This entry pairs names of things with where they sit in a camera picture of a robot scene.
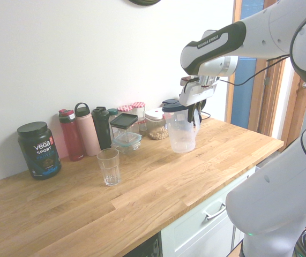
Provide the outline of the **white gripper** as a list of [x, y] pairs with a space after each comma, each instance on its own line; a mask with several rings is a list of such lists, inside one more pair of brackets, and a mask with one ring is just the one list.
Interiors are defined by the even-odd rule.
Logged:
[[195, 110], [197, 109], [198, 113], [201, 114], [206, 104], [206, 99], [213, 96], [218, 82], [215, 81], [211, 85], [202, 86], [196, 81], [181, 80], [180, 84], [183, 86], [183, 89], [180, 94], [179, 102], [183, 106], [188, 106], [187, 120], [189, 123], [192, 123], [195, 121]]

